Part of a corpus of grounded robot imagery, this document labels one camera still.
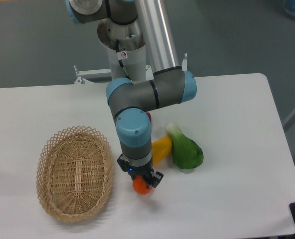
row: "floor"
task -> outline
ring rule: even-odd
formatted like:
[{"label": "floor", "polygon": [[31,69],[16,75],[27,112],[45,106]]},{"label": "floor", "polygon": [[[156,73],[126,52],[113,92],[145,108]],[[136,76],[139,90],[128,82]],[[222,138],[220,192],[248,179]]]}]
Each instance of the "floor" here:
[{"label": "floor", "polygon": [[[295,21],[282,0],[167,0],[180,58],[195,76],[263,73],[280,119],[295,107]],[[72,84],[108,68],[98,22],[75,25],[64,0],[0,2],[0,88]],[[295,125],[286,132],[295,162]]]}]

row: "woven basket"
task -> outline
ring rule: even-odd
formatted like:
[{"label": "woven basket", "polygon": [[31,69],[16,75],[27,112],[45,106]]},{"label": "woven basket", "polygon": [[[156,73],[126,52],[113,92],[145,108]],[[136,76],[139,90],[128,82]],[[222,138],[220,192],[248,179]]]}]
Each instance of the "woven basket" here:
[{"label": "woven basket", "polygon": [[55,134],[37,170],[38,199],[45,211],[64,222],[98,213],[111,191],[111,157],[107,139],[95,129],[78,126]]}]

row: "orange fruit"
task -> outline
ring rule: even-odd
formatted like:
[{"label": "orange fruit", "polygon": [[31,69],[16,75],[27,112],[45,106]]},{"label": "orange fruit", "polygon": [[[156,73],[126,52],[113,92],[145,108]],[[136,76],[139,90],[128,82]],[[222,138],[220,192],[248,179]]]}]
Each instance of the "orange fruit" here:
[{"label": "orange fruit", "polygon": [[147,188],[147,183],[143,180],[141,176],[137,176],[133,180],[132,186],[134,188],[134,191],[141,195],[148,194],[153,188],[152,186],[150,188]]}]

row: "yellow object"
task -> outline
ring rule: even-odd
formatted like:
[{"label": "yellow object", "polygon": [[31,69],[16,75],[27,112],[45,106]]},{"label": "yellow object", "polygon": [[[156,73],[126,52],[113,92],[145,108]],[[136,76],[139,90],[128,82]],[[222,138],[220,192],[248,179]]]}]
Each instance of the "yellow object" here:
[{"label": "yellow object", "polygon": [[159,163],[162,159],[168,156],[172,150],[172,141],[170,137],[164,136],[152,143],[153,165]]}]

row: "table surface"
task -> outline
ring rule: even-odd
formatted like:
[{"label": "table surface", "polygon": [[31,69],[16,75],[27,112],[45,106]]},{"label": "table surface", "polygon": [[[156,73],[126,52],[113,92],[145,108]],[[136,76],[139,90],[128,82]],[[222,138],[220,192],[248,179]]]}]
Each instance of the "table surface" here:
[{"label": "table surface", "polygon": [[152,111],[152,139],[175,120],[203,149],[191,173],[166,159],[150,194],[137,195],[115,162],[104,210],[65,224],[45,213],[36,195],[41,150],[55,133],[91,126],[107,137],[116,159],[121,148],[107,84],[0,89],[0,238],[216,238],[292,234],[295,167],[264,75],[196,78],[194,100]]}]

